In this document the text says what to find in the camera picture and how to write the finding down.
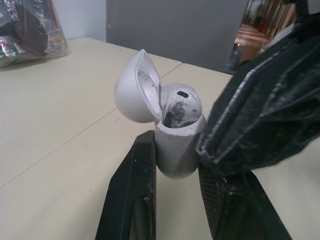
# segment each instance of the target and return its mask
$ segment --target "gray wall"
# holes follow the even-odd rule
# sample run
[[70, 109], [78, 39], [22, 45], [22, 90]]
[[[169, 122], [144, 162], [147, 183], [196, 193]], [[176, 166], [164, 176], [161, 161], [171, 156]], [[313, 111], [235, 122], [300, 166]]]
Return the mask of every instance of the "gray wall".
[[316, 14], [320, 12], [320, 0], [308, 0], [309, 13]]
[[223, 72], [248, 0], [107, 0], [106, 41]]
[[53, 0], [53, 3], [67, 39], [90, 37], [106, 41], [106, 0]]

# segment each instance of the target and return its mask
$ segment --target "table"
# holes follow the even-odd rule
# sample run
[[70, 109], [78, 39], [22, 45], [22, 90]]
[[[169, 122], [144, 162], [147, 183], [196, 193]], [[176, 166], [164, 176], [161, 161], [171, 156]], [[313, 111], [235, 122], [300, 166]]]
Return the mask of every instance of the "table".
[[[18, 153], [15, 154], [19, 155], [12, 158], [16, 162], [6, 170], [10, 172], [11, 169], [18, 167], [17, 164], [28, 159], [35, 163], [29, 165], [24, 172], [14, 170], [15, 174], [19, 172], [18, 176], [14, 176], [0, 188], [1, 239], [93, 240], [113, 173], [126, 156], [135, 138], [154, 128], [152, 123], [140, 124], [125, 119], [112, 100], [113, 85], [130, 53], [134, 54], [135, 51], [126, 49], [128, 53], [118, 58], [112, 54], [120, 53], [119, 48], [122, 51], [124, 48], [92, 41], [94, 40], [88, 38], [71, 41], [73, 53], [70, 56], [44, 63], [42, 67], [17, 69], [12, 74], [0, 73], [0, 76], [4, 74], [14, 79], [13, 83], [5, 81], [4, 84], [1, 77], [0, 89], [8, 85], [7, 89], [16, 93], [13, 87], [17, 91], [22, 91], [29, 86], [26, 82], [28, 80], [34, 87], [43, 86], [35, 95], [39, 99], [41, 97], [42, 101], [50, 103], [46, 106], [43, 104], [39, 109], [33, 109], [31, 106], [28, 107], [27, 103], [23, 103], [22, 107], [27, 106], [28, 111], [33, 111], [32, 119], [36, 122], [32, 123], [27, 119], [26, 124], [24, 118], [16, 119], [14, 123], [10, 122], [15, 124], [12, 126], [21, 130], [26, 126], [33, 126], [37, 129], [37, 134], [15, 135], [15, 139], [10, 140], [12, 146], [17, 145]], [[82, 50], [79, 48], [83, 48], [89, 42], [101, 49], [114, 49], [109, 55], [113, 56], [111, 57], [113, 60], [110, 60], [109, 56], [98, 56], [97, 50], [92, 55], [93, 50], [81, 53]], [[96, 66], [94, 64], [96, 58], [105, 61], [105, 64], [100, 62]], [[76, 65], [84, 66], [83, 62], [86, 62], [86, 59], [91, 59], [91, 69], [79, 69]], [[205, 115], [209, 114], [213, 102], [230, 79], [229, 75], [208, 69], [156, 56], [152, 56], [152, 59], [161, 76], [162, 84], [180, 82], [196, 89], [202, 99]], [[59, 83], [55, 83], [53, 77], [50, 82], [44, 81], [45, 79], [38, 77], [38, 74], [48, 75], [46, 72], [51, 68], [46, 65], [52, 65], [52, 68], [61, 71], [63, 69], [70, 78], [77, 75], [80, 80], [66, 78], [59, 73], [61, 77], [57, 80]], [[72, 65], [72, 70], [68, 67], [64, 69], [64, 65]], [[96, 77], [91, 77], [88, 81], [90, 76], [88, 72], [92, 72], [93, 68]], [[105, 76], [109, 75], [114, 77], [108, 77], [109, 81], [104, 81]], [[47, 94], [41, 95], [41, 91], [46, 91]], [[63, 100], [56, 96], [57, 94], [63, 96]], [[29, 95], [24, 92], [21, 95], [33, 99], [34, 93]], [[6, 104], [12, 108], [21, 107], [14, 105], [14, 100], [9, 99]], [[37, 107], [41, 106], [38, 102], [31, 103]], [[11, 129], [7, 132], [6, 136], [12, 136], [10, 135], [12, 131]], [[19, 145], [17, 141], [19, 139], [25, 140], [26, 148]], [[314, 141], [303, 153], [279, 165], [255, 171], [294, 240], [320, 239], [317, 229], [317, 226], [320, 226], [318, 146], [319, 141]], [[211, 239], [197, 172], [182, 180], [172, 180], [157, 172], [157, 239]]]
[[[135, 50], [80, 38], [71, 54], [0, 72], [0, 187], [116, 108], [114, 84]], [[151, 56], [160, 77], [181, 64]]]

